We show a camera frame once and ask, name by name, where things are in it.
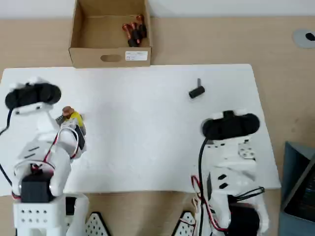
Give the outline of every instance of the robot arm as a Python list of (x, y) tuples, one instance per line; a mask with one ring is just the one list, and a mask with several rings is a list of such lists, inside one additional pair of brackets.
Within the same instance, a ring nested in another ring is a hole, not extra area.
[(77, 112), (50, 116), (60, 94), (48, 83), (27, 83), (6, 97), (16, 115), (38, 119), (37, 135), (18, 156), (12, 179), (14, 226), (20, 236), (85, 235), (88, 198), (63, 193), (71, 162), (86, 150), (85, 128)]
[(255, 115), (237, 116), (233, 111), (203, 123), (203, 134), (211, 140), (203, 153), (204, 195), (216, 221), (215, 226), (209, 221), (204, 227), (213, 236), (224, 232), (256, 236), (269, 227), (261, 195), (264, 188), (256, 183), (256, 154), (251, 146), (251, 135), (258, 128)]

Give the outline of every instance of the white foam board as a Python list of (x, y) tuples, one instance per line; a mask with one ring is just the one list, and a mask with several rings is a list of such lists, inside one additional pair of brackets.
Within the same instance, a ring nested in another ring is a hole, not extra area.
[[(280, 181), (252, 67), (166, 65), (139, 68), (12, 68), (0, 84), (0, 128), (8, 109), (4, 98), (12, 83), (39, 76), (61, 88), (51, 114), (70, 105), (83, 114), (87, 151), (74, 161), (65, 192), (193, 192), (190, 175), (204, 137), (203, 120), (224, 110), (246, 109), (261, 126), (252, 136), (258, 183), (279, 188)], [(188, 92), (201, 78), (206, 92), (191, 100)], [(0, 161), (12, 176), (15, 158), (35, 136), (36, 117), (12, 116), (0, 137)], [(0, 195), (11, 190), (0, 175)]]

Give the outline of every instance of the wooden table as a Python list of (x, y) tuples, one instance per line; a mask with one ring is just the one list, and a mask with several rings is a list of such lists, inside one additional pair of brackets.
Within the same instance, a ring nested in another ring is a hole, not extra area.
[[(0, 20), (0, 71), (71, 66), (71, 20)], [(292, 32), (315, 31), (315, 17), (153, 18), (152, 64), (249, 63), (265, 112), (279, 173), (286, 140), (315, 146), (315, 50), (297, 48)], [(191, 194), (92, 194), (113, 236), (171, 235)], [(268, 190), (269, 236), (277, 235), (280, 190)], [(0, 197), (2, 235), (13, 235), (11, 197)]]

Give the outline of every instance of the white label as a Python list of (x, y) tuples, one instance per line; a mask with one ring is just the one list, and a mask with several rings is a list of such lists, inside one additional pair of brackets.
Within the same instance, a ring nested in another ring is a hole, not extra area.
[(147, 60), (147, 51), (126, 51), (126, 60)]

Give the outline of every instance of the cardboard box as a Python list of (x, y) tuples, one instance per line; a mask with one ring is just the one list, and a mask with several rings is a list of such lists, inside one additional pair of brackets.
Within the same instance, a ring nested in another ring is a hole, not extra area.
[[(148, 31), (140, 47), (129, 47), (123, 24), (143, 14)], [(77, 0), (69, 54), (76, 68), (149, 66), (151, 24), (147, 0)]]

